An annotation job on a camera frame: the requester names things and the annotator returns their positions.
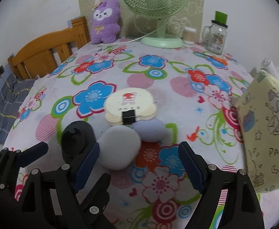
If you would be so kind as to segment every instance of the glass mason jar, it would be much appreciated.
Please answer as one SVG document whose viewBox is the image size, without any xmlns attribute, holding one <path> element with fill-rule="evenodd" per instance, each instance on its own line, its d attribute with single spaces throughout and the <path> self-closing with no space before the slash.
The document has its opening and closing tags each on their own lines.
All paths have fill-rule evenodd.
<svg viewBox="0 0 279 229">
<path fill-rule="evenodd" d="M 206 26 L 202 31 L 202 39 L 206 42 L 207 49 L 215 54 L 223 52 L 226 35 L 227 25 L 217 21 L 212 21 L 211 26 Z"/>
</svg>

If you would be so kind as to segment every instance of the yellow paper bag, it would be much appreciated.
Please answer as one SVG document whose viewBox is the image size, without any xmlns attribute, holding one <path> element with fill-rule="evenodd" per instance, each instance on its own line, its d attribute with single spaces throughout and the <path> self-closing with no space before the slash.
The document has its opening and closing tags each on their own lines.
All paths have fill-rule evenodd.
<svg viewBox="0 0 279 229">
<path fill-rule="evenodd" d="M 279 81 L 260 71 L 236 107 L 255 191 L 279 189 Z"/>
</svg>

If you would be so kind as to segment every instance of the black oval object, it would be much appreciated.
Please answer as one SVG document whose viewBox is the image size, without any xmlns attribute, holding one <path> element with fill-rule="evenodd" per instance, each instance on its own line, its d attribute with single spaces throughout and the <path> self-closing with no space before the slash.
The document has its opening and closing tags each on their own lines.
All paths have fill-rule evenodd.
<svg viewBox="0 0 279 229">
<path fill-rule="evenodd" d="M 67 164 L 81 154 L 91 143 L 96 142 L 93 128 L 85 121 L 74 121 L 69 124 L 61 136 L 62 156 Z"/>
</svg>

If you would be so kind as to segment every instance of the textured blue pad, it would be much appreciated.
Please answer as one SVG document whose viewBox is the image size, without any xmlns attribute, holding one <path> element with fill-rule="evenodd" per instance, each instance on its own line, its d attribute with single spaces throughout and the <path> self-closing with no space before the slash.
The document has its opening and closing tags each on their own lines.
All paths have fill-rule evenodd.
<svg viewBox="0 0 279 229">
<path fill-rule="evenodd" d="M 100 148 L 99 148 L 99 144 L 96 142 L 92 146 L 92 149 L 87 154 L 86 158 L 83 160 L 79 169 L 77 170 L 75 176 L 75 184 L 73 186 L 73 189 L 76 193 L 78 193 L 79 190 L 85 187 L 85 184 L 92 172 L 92 169 L 94 168 L 94 165 L 99 157 L 99 154 L 100 154 Z"/>
<path fill-rule="evenodd" d="M 203 184 L 203 175 L 187 148 L 190 148 L 190 146 L 187 143 L 184 144 L 183 142 L 181 142 L 179 144 L 179 158 L 184 166 L 184 169 L 189 177 L 189 180 L 193 188 L 198 190 L 200 194 L 202 194 L 205 192 L 205 187 Z"/>
<path fill-rule="evenodd" d="M 16 166 L 25 168 L 35 160 L 44 156 L 48 152 L 48 145 L 45 142 L 40 142 L 26 151 L 18 154 Z"/>
</svg>

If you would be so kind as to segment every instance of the fan base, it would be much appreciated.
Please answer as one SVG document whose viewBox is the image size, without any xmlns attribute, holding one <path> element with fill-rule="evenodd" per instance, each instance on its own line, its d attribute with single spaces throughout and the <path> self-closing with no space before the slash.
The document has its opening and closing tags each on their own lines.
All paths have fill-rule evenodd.
<svg viewBox="0 0 279 229">
<path fill-rule="evenodd" d="M 153 33 L 152 36 L 143 37 L 141 42 L 145 45 L 160 48 L 180 48 L 183 46 L 183 41 L 180 37 L 167 33 L 164 38 L 158 38 L 156 33 Z"/>
</svg>

